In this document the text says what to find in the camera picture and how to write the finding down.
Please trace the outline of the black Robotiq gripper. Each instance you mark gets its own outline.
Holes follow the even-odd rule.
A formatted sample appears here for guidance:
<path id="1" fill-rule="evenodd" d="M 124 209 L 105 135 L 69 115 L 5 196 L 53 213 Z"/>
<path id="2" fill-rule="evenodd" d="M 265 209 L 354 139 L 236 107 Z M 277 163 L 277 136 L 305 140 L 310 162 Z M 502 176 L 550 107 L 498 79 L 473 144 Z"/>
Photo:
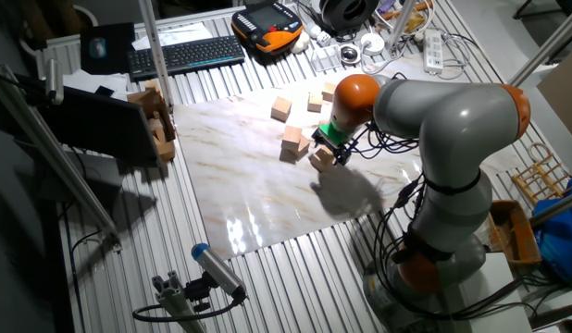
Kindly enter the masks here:
<path id="1" fill-rule="evenodd" d="M 315 130 L 313 133 L 313 140 L 315 143 L 315 150 L 324 145 L 333 154 L 333 165 L 345 166 L 352 155 L 352 153 L 345 147 L 343 143 L 336 145 L 321 129 Z"/>

